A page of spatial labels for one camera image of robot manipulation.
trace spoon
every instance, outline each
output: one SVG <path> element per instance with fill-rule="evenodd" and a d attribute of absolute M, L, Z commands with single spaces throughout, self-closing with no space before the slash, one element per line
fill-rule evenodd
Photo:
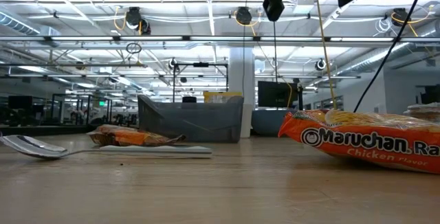
<path fill-rule="evenodd" d="M 68 151 L 61 146 L 55 146 L 24 135 L 8 135 L 0 137 L 0 142 L 15 149 L 17 152 L 40 159 L 60 159 L 68 155 L 84 152 L 110 153 L 143 153 L 159 157 L 179 158 L 211 158 L 212 150 L 202 146 L 103 146 L 95 149 Z"/>

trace orange noodle package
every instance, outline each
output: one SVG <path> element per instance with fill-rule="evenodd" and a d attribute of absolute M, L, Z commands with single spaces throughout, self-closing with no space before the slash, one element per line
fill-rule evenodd
<path fill-rule="evenodd" d="M 440 125 L 393 114 L 336 110 L 288 113 L 278 136 L 335 156 L 440 174 Z"/>

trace wooden table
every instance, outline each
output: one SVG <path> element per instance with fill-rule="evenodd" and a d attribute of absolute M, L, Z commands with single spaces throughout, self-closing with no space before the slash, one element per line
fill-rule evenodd
<path fill-rule="evenodd" d="M 93 146 L 86 135 L 40 139 Z M 348 163 L 287 138 L 205 146 L 212 159 L 58 161 L 0 146 L 0 223 L 439 222 L 440 175 Z"/>

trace white pillar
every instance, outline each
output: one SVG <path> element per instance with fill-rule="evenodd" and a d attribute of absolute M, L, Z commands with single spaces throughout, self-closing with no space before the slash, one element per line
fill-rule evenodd
<path fill-rule="evenodd" d="M 240 92 L 244 99 L 241 138 L 250 136 L 255 104 L 255 64 L 253 47 L 231 47 L 229 52 L 229 91 Z"/>

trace maruchan ramen package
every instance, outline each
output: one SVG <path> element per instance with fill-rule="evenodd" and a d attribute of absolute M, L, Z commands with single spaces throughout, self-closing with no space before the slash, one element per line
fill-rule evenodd
<path fill-rule="evenodd" d="M 440 125 L 414 117 L 297 111 L 285 116 L 278 136 L 284 134 L 330 155 L 440 174 Z"/>
<path fill-rule="evenodd" d="M 110 124 L 99 126 L 88 135 L 99 146 L 170 146 L 185 139 L 183 135 L 170 139 L 151 132 Z"/>

